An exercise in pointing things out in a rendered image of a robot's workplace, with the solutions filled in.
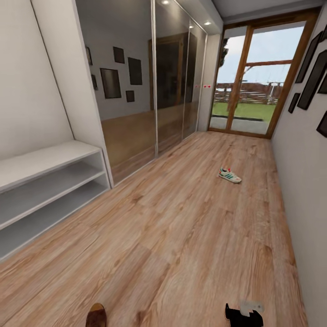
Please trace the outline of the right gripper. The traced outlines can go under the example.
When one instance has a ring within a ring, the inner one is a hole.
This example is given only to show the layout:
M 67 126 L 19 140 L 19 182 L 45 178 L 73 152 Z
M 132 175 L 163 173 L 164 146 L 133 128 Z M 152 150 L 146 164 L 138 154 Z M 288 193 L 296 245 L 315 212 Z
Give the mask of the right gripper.
M 252 311 L 252 312 L 251 312 Z M 243 316 L 240 310 L 230 309 L 228 303 L 226 303 L 225 314 L 226 318 L 230 319 L 231 327 L 242 327 L 244 324 L 251 324 L 253 327 L 263 327 L 261 316 L 257 311 L 251 309 L 249 317 Z

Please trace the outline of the gym shoe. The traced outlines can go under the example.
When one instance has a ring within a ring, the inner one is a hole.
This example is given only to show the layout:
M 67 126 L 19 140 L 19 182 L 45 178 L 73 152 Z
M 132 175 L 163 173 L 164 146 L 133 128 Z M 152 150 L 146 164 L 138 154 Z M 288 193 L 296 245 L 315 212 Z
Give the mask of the gym shoe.
M 234 183 L 239 183 L 241 182 L 242 180 L 236 175 L 234 174 L 231 169 L 224 169 L 224 168 L 221 168 L 220 172 L 219 172 L 219 176 L 224 178 L 224 179 L 227 179 L 231 182 L 234 182 Z

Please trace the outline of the sandal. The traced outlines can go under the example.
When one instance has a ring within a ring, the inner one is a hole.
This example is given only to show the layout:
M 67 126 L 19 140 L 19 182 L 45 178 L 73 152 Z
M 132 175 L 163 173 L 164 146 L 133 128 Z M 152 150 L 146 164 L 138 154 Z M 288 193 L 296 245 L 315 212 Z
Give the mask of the sandal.
M 102 304 L 95 303 L 86 316 L 86 327 L 107 327 L 106 311 Z

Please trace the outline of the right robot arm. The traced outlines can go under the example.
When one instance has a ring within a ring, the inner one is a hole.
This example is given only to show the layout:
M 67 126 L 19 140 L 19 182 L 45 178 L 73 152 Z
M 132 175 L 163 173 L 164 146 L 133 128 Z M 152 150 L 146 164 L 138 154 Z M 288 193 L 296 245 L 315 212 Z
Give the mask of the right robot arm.
M 264 312 L 265 306 L 260 302 L 240 299 L 240 310 L 230 309 L 226 303 L 226 318 L 230 319 L 231 327 L 263 327 L 258 311 Z M 252 311 L 252 312 L 251 312 Z

